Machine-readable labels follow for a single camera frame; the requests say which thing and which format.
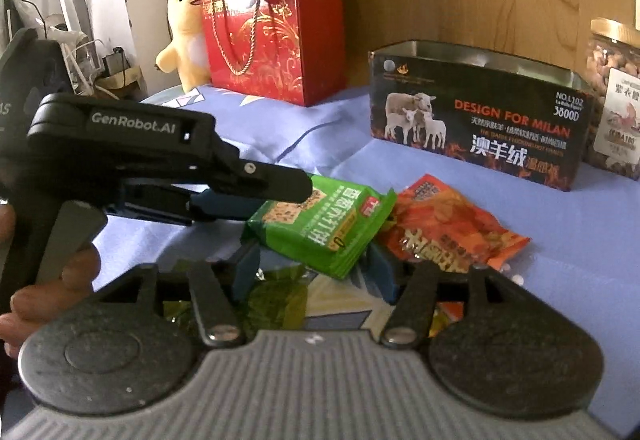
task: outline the orange snack package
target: orange snack package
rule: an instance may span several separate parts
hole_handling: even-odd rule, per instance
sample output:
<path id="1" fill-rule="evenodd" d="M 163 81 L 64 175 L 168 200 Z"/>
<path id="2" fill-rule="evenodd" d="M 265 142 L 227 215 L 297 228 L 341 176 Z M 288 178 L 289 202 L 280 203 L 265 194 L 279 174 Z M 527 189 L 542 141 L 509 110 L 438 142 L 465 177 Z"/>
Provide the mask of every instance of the orange snack package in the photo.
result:
<path id="1" fill-rule="evenodd" d="M 474 263 L 500 270 L 530 241 L 431 175 L 398 194 L 378 239 L 403 261 L 431 260 L 462 273 Z"/>

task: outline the jar label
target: jar label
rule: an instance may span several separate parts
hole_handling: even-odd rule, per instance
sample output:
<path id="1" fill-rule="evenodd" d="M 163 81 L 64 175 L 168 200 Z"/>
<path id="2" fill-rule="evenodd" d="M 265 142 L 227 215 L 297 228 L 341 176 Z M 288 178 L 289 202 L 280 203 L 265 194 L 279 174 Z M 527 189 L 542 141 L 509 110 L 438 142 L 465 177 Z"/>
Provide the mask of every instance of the jar label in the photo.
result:
<path id="1" fill-rule="evenodd" d="M 593 150 L 612 161 L 636 165 L 640 162 L 639 116 L 640 80 L 612 68 Z"/>

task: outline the gift bag rope handle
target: gift bag rope handle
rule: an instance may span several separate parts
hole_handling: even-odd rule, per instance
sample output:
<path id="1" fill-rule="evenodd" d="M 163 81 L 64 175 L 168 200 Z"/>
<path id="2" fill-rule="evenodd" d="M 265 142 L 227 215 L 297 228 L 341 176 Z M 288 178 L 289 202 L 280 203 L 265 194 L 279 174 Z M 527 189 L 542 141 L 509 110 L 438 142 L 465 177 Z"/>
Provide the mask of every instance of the gift bag rope handle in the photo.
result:
<path id="1" fill-rule="evenodd" d="M 226 12 L 226 3 L 225 0 L 222 0 L 224 11 Z M 218 27 L 216 26 L 216 17 L 213 17 L 213 35 L 216 38 L 216 44 L 218 45 L 218 49 L 220 50 L 220 54 L 222 58 L 225 59 L 226 65 L 236 76 L 240 76 L 245 74 L 251 68 L 251 65 L 254 63 L 255 57 L 255 43 L 256 43 L 256 30 L 258 27 L 258 16 L 260 15 L 260 0 L 255 2 L 255 12 L 254 12 L 254 24 L 251 26 L 251 48 L 249 49 L 249 58 L 244 65 L 244 68 L 238 70 L 232 63 L 229 57 L 226 55 L 226 52 L 222 48 L 222 44 L 220 44 L 220 37 L 218 36 Z"/>

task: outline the sheep picture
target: sheep picture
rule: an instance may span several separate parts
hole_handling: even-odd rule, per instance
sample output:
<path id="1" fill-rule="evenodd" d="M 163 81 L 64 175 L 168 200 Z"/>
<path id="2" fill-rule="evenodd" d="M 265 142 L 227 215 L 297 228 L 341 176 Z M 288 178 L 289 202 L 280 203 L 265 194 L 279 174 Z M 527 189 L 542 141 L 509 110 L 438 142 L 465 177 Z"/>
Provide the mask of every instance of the sheep picture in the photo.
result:
<path id="1" fill-rule="evenodd" d="M 447 126 L 442 120 L 433 120 L 431 101 L 435 96 L 426 93 L 410 95 L 406 93 L 390 93 L 386 98 L 385 138 L 395 138 L 396 128 L 402 129 L 403 142 L 408 144 L 409 130 L 413 131 L 414 143 L 420 142 L 422 129 L 426 136 L 423 148 L 426 149 L 431 140 L 431 149 L 444 149 L 447 138 Z"/>
<path id="2" fill-rule="evenodd" d="M 402 115 L 399 113 L 389 113 L 386 116 L 386 128 L 385 128 L 385 138 L 393 137 L 396 139 L 396 128 L 399 127 L 402 129 L 402 134 L 404 135 L 404 145 L 407 145 L 407 139 L 409 136 L 409 130 L 412 127 L 413 122 L 408 119 L 407 113 L 414 113 L 412 111 L 407 111 L 406 108 L 402 108 L 404 111 Z"/>
<path id="3" fill-rule="evenodd" d="M 388 97 L 386 97 L 385 104 L 386 116 L 388 118 L 391 113 L 404 115 L 404 112 L 402 111 L 404 108 L 408 111 L 415 111 L 416 109 L 419 109 L 420 111 L 432 113 L 431 100 L 436 100 L 436 98 L 426 93 L 417 93 L 415 95 L 406 93 L 389 93 Z"/>
<path id="4" fill-rule="evenodd" d="M 431 140 L 431 149 L 444 149 L 444 142 L 447 139 L 447 126 L 442 120 L 433 120 L 433 113 L 425 113 L 424 115 L 424 127 L 427 131 L 426 139 L 424 140 L 423 148 L 429 144 Z"/>

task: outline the green snack package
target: green snack package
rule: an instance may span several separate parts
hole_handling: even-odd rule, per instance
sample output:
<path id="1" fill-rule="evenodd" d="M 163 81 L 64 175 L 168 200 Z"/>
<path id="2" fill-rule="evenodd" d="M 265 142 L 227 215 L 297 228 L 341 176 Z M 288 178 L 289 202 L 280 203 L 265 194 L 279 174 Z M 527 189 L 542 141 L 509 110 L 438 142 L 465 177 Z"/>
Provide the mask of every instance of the green snack package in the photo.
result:
<path id="1" fill-rule="evenodd" d="M 246 224 L 255 235 L 293 261 L 344 279 L 396 204 L 393 190 L 382 196 L 370 187 L 312 176 L 304 203 L 268 201 Z"/>
<path id="2" fill-rule="evenodd" d="M 303 265 L 260 271 L 245 303 L 236 310 L 249 340 L 258 330 L 300 330 L 305 323 L 307 270 Z"/>

